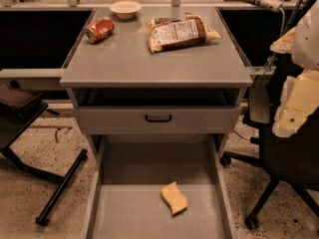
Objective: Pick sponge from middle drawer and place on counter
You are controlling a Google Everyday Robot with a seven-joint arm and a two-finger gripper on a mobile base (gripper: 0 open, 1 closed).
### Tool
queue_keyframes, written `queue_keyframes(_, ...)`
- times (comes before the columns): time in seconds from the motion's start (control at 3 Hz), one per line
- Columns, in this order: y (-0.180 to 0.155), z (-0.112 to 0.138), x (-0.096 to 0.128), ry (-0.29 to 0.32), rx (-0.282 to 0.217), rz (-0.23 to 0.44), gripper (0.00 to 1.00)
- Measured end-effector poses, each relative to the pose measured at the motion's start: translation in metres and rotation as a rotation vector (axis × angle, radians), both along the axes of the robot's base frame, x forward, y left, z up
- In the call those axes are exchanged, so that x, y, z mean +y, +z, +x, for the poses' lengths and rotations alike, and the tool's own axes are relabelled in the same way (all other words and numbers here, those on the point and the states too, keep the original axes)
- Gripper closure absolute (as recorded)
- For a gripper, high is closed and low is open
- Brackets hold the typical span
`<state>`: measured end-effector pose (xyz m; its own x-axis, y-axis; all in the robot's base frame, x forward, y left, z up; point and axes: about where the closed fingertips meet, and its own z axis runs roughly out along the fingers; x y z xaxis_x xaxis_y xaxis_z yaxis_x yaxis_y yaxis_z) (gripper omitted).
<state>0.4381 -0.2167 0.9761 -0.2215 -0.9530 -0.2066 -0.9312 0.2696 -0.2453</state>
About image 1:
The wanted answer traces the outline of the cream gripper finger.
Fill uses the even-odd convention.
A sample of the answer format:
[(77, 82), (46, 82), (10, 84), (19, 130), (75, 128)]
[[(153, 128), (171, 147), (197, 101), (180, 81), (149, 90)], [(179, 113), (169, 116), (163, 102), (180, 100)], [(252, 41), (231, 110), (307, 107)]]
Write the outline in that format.
[(319, 71), (305, 69), (298, 77), (288, 76), (276, 111), (272, 132), (290, 137), (319, 108)]
[(295, 30), (296, 28), (293, 27), (278, 40), (274, 41), (270, 46), (270, 50), (277, 54), (290, 54), (292, 52)]

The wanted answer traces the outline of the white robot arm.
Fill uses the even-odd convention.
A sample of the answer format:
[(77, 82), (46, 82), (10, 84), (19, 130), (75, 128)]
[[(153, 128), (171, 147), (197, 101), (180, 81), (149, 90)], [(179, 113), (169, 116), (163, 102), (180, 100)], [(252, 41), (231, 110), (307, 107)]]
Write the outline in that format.
[(270, 50), (290, 54), (303, 69), (299, 76), (285, 80), (272, 126), (276, 136), (290, 137), (319, 107), (319, 0)]

